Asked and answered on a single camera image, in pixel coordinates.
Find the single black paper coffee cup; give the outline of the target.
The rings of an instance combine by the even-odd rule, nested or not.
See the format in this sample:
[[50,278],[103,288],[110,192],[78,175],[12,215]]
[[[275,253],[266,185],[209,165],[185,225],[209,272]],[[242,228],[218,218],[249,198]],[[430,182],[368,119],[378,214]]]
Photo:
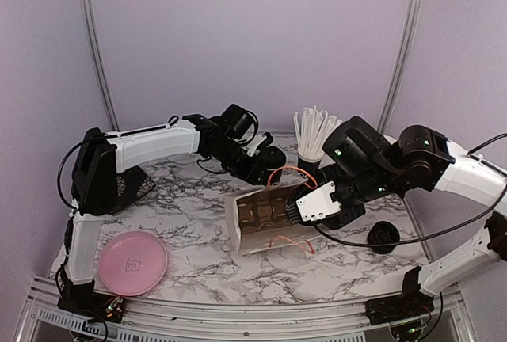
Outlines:
[[271,174],[269,175],[266,187],[271,188],[271,187],[277,186],[280,183],[280,179],[282,177],[283,171],[284,171],[284,166],[274,169],[271,172]]

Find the stack of black cup lids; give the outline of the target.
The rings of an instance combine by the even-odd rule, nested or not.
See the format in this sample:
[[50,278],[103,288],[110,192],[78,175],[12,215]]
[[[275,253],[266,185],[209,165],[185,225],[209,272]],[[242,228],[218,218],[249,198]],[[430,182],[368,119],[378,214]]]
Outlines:
[[369,231],[367,241],[368,244],[375,245],[375,247],[371,247],[373,252],[385,255],[391,253],[395,249],[395,246],[384,246],[384,244],[399,242],[400,234],[394,224],[387,221],[379,221]]

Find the white paper takeout bag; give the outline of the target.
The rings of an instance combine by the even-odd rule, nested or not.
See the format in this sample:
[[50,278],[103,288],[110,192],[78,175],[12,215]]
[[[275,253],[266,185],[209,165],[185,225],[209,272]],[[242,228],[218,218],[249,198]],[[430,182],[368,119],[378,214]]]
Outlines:
[[300,184],[272,184],[223,197],[227,232],[239,256],[296,246],[315,254],[313,231],[288,221],[290,195]]

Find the black plastic cup lid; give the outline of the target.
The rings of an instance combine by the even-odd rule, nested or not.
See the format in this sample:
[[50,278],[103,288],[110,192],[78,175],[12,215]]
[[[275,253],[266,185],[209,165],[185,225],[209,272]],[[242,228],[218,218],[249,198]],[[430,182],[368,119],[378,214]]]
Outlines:
[[278,169],[286,164],[287,158],[284,152],[276,146],[268,146],[259,154],[262,165],[267,170]]

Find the brown cardboard cup carrier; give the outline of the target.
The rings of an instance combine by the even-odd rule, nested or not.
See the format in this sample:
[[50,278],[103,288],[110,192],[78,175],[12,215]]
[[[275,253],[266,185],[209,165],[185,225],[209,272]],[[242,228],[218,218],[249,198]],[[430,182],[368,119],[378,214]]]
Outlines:
[[281,195],[257,193],[237,201],[238,221],[242,230],[263,230],[290,226],[285,212],[287,199]]

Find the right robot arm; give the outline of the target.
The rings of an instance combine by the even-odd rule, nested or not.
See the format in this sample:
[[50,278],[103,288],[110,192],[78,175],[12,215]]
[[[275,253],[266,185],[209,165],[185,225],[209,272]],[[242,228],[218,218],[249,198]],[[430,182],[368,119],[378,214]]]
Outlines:
[[405,274],[392,309],[410,316],[443,289],[475,269],[506,258],[506,171],[422,125],[406,128],[395,141],[359,116],[341,124],[323,144],[332,165],[315,174],[317,184],[300,185],[286,205],[288,221],[324,224],[336,230],[364,213],[364,205],[390,194],[436,189],[486,206],[485,225],[444,257]]

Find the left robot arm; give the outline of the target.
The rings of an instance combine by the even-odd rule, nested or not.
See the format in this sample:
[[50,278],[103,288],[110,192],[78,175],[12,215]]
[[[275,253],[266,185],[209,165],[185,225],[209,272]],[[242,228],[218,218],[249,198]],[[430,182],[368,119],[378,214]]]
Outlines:
[[273,136],[259,132],[257,116],[231,104],[219,116],[172,116],[166,123],[132,131],[89,129],[71,148],[76,154],[71,170],[70,224],[64,242],[66,258],[58,270],[59,282],[72,287],[68,299],[83,314],[100,307],[93,286],[93,259],[106,215],[130,207],[150,191],[141,165],[162,158],[198,154],[203,162],[215,159],[221,173],[254,186],[286,162]]

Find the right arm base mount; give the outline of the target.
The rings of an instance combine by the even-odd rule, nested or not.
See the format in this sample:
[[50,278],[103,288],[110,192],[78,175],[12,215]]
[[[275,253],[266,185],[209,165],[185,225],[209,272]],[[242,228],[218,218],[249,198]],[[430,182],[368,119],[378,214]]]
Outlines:
[[421,292],[420,270],[421,267],[416,267],[404,275],[399,294],[366,301],[365,315],[371,325],[401,321],[434,310],[434,296]]

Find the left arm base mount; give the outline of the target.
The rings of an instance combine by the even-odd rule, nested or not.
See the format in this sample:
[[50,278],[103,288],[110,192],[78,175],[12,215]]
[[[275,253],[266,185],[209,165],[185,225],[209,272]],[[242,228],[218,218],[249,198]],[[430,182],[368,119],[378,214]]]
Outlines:
[[57,306],[82,316],[101,318],[104,321],[121,323],[124,318],[126,301],[120,304],[119,310],[106,313],[106,308],[112,303],[114,296],[95,291],[95,280],[85,284],[73,284],[71,281],[58,280],[59,301]]

